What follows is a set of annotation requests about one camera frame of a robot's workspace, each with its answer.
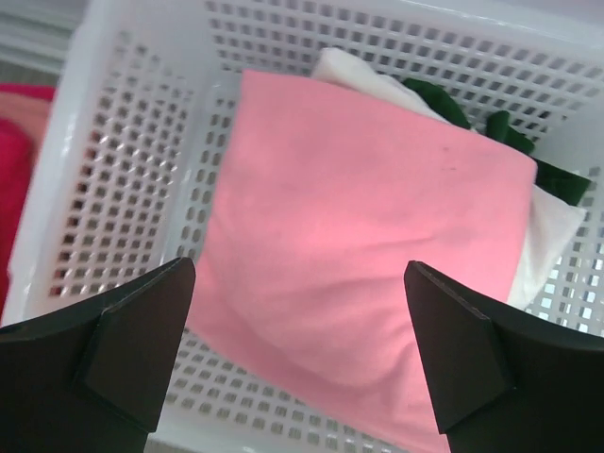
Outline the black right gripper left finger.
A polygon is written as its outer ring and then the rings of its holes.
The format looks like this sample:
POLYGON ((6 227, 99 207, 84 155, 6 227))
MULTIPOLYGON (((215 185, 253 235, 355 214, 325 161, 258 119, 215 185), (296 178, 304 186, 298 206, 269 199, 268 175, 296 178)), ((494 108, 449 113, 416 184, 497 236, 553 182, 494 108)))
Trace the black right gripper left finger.
POLYGON ((142 452, 192 301, 192 260, 1 329, 4 452, 142 452))

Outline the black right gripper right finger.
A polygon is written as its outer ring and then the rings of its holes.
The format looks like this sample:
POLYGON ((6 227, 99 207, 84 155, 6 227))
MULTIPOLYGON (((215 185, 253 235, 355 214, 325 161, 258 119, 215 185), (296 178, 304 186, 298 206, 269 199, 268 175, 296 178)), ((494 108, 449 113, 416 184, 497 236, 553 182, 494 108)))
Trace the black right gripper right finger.
POLYGON ((451 451, 602 451, 602 338, 477 293, 421 261, 408 264, 404 283, 451 451))

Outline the pink t shirt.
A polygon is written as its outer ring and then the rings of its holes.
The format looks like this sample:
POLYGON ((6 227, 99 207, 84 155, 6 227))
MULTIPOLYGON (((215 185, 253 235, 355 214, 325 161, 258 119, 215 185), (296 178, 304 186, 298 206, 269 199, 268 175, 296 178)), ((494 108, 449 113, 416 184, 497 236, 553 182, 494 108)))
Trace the pink t shirt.
POLYGON ((307 405, 445 452, 403 276, 505 301, 536 166, 478 133, 307 77, 247 70, 188 328, 307 405))

